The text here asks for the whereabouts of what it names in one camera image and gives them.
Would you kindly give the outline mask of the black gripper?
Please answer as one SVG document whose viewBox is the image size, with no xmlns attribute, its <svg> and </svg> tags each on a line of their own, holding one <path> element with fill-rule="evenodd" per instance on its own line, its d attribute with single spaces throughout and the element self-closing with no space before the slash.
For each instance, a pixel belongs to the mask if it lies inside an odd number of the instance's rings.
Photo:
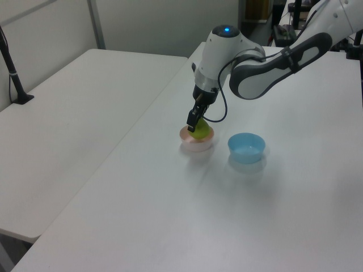
<svg viewBox="0 0 363 272">
<path fill-rule="evenodd" d="M 216 101 L 218 93 L 218 88 L 211 88 L 209 91 L 205 91 L 195 85 L 193 90 L 195 104 L 193 109 L 189 111 L 187 118 L 188 131 L 191 133 L 195 131 L 199 119 L 204 118 L 204 114 L 209 106 Z"/>
</svg>

